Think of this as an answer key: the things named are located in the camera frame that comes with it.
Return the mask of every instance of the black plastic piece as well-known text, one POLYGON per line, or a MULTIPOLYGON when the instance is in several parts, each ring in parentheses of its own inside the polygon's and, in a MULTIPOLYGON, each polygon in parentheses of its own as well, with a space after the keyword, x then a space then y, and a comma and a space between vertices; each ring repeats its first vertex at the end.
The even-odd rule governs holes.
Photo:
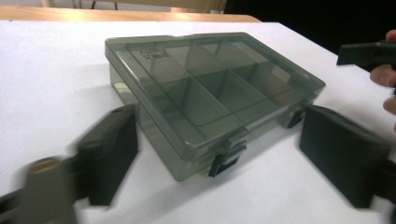
POLYGON ((286 128, 290 129, 290 128, 296 126, 298 123, 300 123, 303 120, 304 115, 305 115, 305 111, 303 111, 303 110, 296 111, 286 128))
POLYGON ((0 224, 77 223, 73 203, 110 205, 137 154, 134 107, 112 111, 78 142, 78 154, 26 170, 22 189, 0 198, 0 224))
POLYGON ((301 151, 357 208, 370 207, 382 190, 379 183, 389 181, 381 175, 388 170, 391 147, 330 109, 314 105, 306 109, 301 151))
POLYGON ((209 170, 209 176, 215 177, 238 162, 239 156, 247 149, 246 141, 242 140, 229 148, 225 155, 218 155, 209 170))
POLYGON ((396 164, 393 161, 386 161, 381 168, 375 195, 389 199, 396 204, 396 164))
POLYGON ((79 179, 92 205, 110 205, 137 154, 134 107, 112 111, 78 142, 79 179))
POLYGON ((227 164, 224 164, 224 157, 222 155, 218 155, 215 160, 212 163, 212 166, 210 167, 209 171, 209 176, 210 177, 215 177, 216 175, 219 175, 226 169, 230 168, 232 165, 236 164, 238 162, 238 159, 235 159, 233 161, 230 161, 227 164))
POLYGON ((393 208, 392 214, 390 215, 390 223, 396 224, 396 208, 393 208))
POLYGON ((381 64, 390 64, 396 68, 396 43, 381 41, 343 45, 338 53, 337 64, 356 64, 368 72, 381 64))

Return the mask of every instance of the white surface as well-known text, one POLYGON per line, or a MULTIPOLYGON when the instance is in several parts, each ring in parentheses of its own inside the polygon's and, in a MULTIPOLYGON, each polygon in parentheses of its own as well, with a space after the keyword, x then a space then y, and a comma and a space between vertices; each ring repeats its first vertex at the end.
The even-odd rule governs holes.
MULTIPOLYGON (((327 83, 315 101, 395 142, 390 90, 356 66, 278 23, 0 21, 0 195, 17 171, 54 155, 121 106, 109 84, 105 39, 137 35, 247 32, 327 83)), ((274 129, 216 178, 177 183, 140 134, 141 153, 114 206, 79 211, 81 223, 384 223, 352 208, 298 149, 301 127, 274 129)))

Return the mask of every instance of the box latch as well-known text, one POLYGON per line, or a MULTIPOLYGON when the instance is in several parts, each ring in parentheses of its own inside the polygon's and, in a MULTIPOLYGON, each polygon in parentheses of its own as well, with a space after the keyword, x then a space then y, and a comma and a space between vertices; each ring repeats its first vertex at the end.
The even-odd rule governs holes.
MULTIPOLYGON (((241 135, 246 136, 246 132, 242 132, 236 135, 235 137, 241 135)), ((218 155, 215 158, 215 160, 212 163, 212 167, 210 167, 209 176, 215 177, 216 175, 220 174, 221 172, 228 169, 232 165, 236 164, 242 152, 244 152, 245 149, 247 149, 246 146, 247 140, 238 138, 239 141, 235 142, 233 141, 235 137, 229 138, 229 141, 226 144, 226 147, 228 148, 227 150, 228 153, 218 155)))

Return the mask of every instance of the finger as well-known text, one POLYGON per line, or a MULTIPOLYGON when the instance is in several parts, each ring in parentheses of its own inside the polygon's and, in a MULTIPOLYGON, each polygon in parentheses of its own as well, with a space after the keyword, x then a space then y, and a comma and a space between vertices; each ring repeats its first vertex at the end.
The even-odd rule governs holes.
POLYGON ((384 109, 389 113, 396 115, 396 97, 390 97, 384 102, 384 109))
POLYGON ((396 30, 391 30, 386 34, 387 41, 396 41, 396 30))
POLYGON ((389 64, 382 64, 370 73, 370 79, 385 87, 396 86, 396 71, 389 64))

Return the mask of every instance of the tackle box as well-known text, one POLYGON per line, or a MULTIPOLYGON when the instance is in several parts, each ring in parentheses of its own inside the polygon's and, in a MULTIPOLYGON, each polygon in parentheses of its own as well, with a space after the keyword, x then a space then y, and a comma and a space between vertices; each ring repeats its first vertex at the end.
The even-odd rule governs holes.
POLYGON ((246 33, 106 40, 110 79, 172 176, 216 176, 298 123, 325 83, 246 33))

